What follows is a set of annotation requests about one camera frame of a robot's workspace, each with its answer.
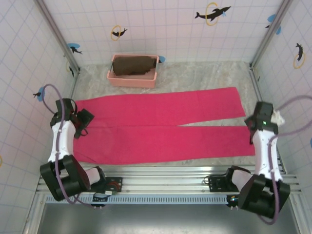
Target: yellow ring sticker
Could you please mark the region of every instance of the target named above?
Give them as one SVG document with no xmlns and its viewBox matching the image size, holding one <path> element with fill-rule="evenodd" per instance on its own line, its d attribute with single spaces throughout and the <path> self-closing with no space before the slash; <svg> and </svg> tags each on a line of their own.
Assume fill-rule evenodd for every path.
<svg viewBox="0 0 312 234">
<path fill-rule="evenodd" d="M 208 7 L 210 7 L 211 5 L 218 6 L 218 4 L 216 4 L 215 2 L 211 2 L 211 3 L 209 3 L 209 4 L 207 5 L 207 7 L 206 7 L 205 20 L 206 20 L 206 24 L 207 24 L 208 26 L 214 26 L 214 25 L 216 25 L 216 23 L 218 23 L 218 20 L 219 20 L 219 17 L 217 17 L 215 23 L 213 23 L 213 24 L 209 24 L 209 23 L 208 23 L 208 21 L 207 21 L 207 11 L 208 11 Z"/>
<path fill-rule="evenodd" d="M 301 68 L 302 66 L 303 66 L 303 64 L 305 63 L 305 61 L 306 61 L 306 54 L 304 53 L 304 52 L 302 52 L 302 54 L 303 54 L 303 62 L 302 62 L 302 64 L 300 65 L 300 66 L 296 66 L 296 59 L 299 57 L 299 55 L 297 54 L 295 57 L 294 57 L 294 59 L 293 59 L 293 67 L 294 67 L 294 69 L 299 69 L 299 68 Z"/>
<path fill-rule="evenodd" d="M 118 35 L 118 38 L 117 38 L 117 39 L 114 39 L 114 38 L 113 38 L 113 32 L 114 32 L 114 29 L 115 29 L 115 28 L 119 28 L 119 35 Z M 116 25 L 116 26 L 112 29 L 112 31 L 111 31 L 111 39 L 114 40 L 114 41 L 117 41 L 117 40 L 120 38 L 120 34 L 121 34 L 121 27 L 120 27 L 119 25 Z"/>
<path fill-rule="evenodd" d="M 66 62 L 66 71 L 67 71 L 67 72 L 70 72 L 68 61 Z"/>
</svg>

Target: gray floor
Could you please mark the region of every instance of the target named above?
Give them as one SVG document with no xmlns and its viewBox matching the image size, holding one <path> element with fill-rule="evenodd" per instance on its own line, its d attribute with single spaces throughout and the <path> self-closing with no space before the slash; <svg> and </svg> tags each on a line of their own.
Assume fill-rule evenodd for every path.
<svg viewBox="0 0 312 234">
<path fill-rule="evenodd" d="M 159 65 L 156 87 L 154 89 L 114 87 L 106 78 L 108 69 L 109 65 L 84 67 L 79 75 L 73 99 L 80 100 L 116 94 L 167 93 L 235 86 L 239 91 L 246 115 L 252 114 L 257 100 L 249 75 L 249 66 L 241 61 L 163 63 Z M 216 120 L 188 125 L 244 125 L 243 119 Z M 209 166 L 232 164 L 253 165 L 254 156 L 204 158 L 137 165 Z"/>
<path fill-rule="evenodd" d="M 226 205 L 46 204 L 38 234 L 296 234 L 290 203 L 274 225 Z"/>
</svg>

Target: purple cable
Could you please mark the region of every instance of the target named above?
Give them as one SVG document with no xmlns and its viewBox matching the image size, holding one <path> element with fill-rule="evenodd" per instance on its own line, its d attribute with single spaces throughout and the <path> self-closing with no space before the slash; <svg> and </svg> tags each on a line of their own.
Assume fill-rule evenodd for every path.
<svg viewBox="0 0 312 234">
<path fill-rule="evenodd" d="M 74 201 L 70 200 L 66 191 L 65 191 L 65 188 L 63 186 L 63 183 L 62 183 L 62 180 L 59 176 L 59 137 L 60 137 L 60 133 L 61 133 L 61 130 L 63 128 L 63 124 L 64 124 L 64 119 L 65 119 L 65 106 L 64 106 L 64 101 L 62 99 L 62 96 L 60 94 L 60 92 L 58 91 L 58 89 L 52 85 L 52 84 L 46 84 L 44 85 L 43 87 L 43 90 L 42 92 L 44 92 L 45 88 L 48 87 L 48 86 L 51 86 L 55 91 L 56 93 L 58 94 L 58 97 L 59 97 L 59 100 L 60 100 L 60 104 L 61 104 L 61 107 L 62 107 L 62 115 L 61 115 L 61 121 L 60 121 L 60 125 L 59 125 L 59 128 L 58 128 L 58 133 L 57 133 L 57 138 L 56 138 L 56 144 L 55 144 L 55 148 L 56 148 L 56 154 L 55 154 L 55 171 L 56 171 L 56 177 L 57 177 L 57 180 L 58 180 L 58 184 L 59 184 L 59 187 L 64 195 L 64 198 L 66 199 L 66 201 L 70 204 L 75 204 L 77 201 L 80 202 L 81 204 L 83 205 L 86 205 L 88 207 L 91 207 L 93 208 L 93 206 L 91 206 L 90 204 L 87 204 L 87 203 L 84 203 L 83 201 L 79 200 L 79 195 L 76 197 L 76 196 L 73 196 L 75 199 Z M 42 102 L 43 104 L 45 105 L 45 107 L 52 113 L 54 114 L 54 112 L 48 107 L 48 105 L 45 103 L 45 100 L 44 100 L 44 96 L 42 96 Z"/>
<path fill-rule="evenodd" d="M 283 105 L 281 105 L 277 110 L 282 110 L 284 109 L 286 106 L 288 106 L 289 104 L 293 103 L 294 101 L 298 101 L 298 100 L 301 100 L 301 99 L 310 99 L 312 100 L 312 97 L 309 96 L 309 95 L 298 95 L 296 97 L 293 97 L 291 99 L 289 99 L 288 101 L 286 101 Z M 272 160 L 272 142 L 275 138 L 277 138 L 278 136 L 280 137 L 285 137 L 285 136 L 289 136 L 289 135 L 292 135 L 292 134 L 296 134 L 296 133 L 299 133 L 301 131 L 304 131 L 306 129 L 308 129 L 309 127 L 311 127 L 312 125 L 312 119 L 306 124 L 304 125 L 303 127 L 297 129 L 297 130 L 294 130 L 292 132 L 288 132 L 288 133 L 281 133 L 279 135 L 275 135 L 273 136 L 270 140 L 269 140 L 269 143 L 268 143 L 268 153 L 269 153 L 269 164 L 270 164 L 270 171 L 271 171 L 271 177 L 272 177 L 272 184 L 273 184 L 273 193 L 274 193 L 274 198 L 275 198 L 275 211 L 274 211 L 274 216 L 273 216 L 273 219 L 271 221 L 267 221 L 265 220 L 262 216 L 258 215 L 259 218 L 266 224 L 268 225 L 272 225 L 274 224 L 276 221 L 277 221 L 277 218 L 278 218 L 278 214 L 279 214 L 279 197 L 278 197 L 278 190 L 277 190 L 277 184 L 276 184 L 276 181 L 275 181 L 275 176 L 274 176 L 274 171 L 273 171 L 273 160 Z"/>
</svg>

